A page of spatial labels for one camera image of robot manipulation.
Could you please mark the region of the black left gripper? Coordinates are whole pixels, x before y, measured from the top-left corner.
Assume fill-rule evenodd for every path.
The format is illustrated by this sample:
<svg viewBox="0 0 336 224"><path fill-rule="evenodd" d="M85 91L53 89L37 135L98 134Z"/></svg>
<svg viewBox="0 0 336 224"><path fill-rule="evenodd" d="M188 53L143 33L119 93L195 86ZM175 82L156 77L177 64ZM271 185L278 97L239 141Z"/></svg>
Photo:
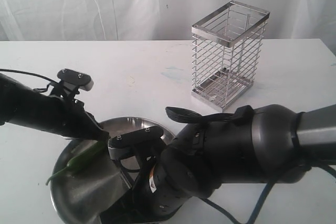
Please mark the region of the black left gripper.
<svg viewBox="0 0 336 224"><path fill-rule="evenodd" d="M52 102L50 133L84 140L106 141L109 138L109 133L85 111L82 102L61 98L50 98L49 101Z"/></svg>

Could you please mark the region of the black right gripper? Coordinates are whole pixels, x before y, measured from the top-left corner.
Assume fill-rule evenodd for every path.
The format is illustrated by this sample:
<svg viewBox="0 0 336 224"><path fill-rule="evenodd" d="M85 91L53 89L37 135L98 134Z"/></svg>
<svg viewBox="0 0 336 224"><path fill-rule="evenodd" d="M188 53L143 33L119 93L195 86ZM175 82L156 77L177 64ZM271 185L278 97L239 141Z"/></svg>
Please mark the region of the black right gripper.
<svg viewBox="0 0 336 224"><path fill-rule="evenodd" d="M159 223L170 219L191 197L208 198L218 179L205 159L167 147L145 167L134 186L99 217L101 223Z"/></svg>

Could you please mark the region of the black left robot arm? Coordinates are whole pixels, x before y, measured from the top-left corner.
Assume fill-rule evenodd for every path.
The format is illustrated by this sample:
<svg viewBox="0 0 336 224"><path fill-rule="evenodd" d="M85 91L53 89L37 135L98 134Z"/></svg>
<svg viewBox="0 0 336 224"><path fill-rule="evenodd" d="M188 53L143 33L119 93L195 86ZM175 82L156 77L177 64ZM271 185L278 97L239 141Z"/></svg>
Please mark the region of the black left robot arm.
<svg viewBox="0 0 336 224"><path fill-rule="evenodd" d="M1 74L1 125L5 123L70 138L106 141L110 137L83 103L43 95Z"/></svg>

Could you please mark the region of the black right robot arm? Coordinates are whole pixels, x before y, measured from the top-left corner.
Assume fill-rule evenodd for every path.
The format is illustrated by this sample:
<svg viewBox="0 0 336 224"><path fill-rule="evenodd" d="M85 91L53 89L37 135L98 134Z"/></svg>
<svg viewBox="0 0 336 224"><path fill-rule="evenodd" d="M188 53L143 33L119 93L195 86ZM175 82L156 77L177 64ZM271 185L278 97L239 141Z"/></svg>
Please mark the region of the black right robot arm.
<svg viewBox="0 0 336 224"><path fill-rule="evenodd" d="M184 128L162 141L152 126L108 143L112 160L135 157L139 168L131 188L99 215L102 223L159 223L192 197L209 202L225 183L264 183L248 219L254 223L273 186L295 183L313 167L335 175L335 106L296 113L272 104L234 113L200 115L167 107Z"/></svg>

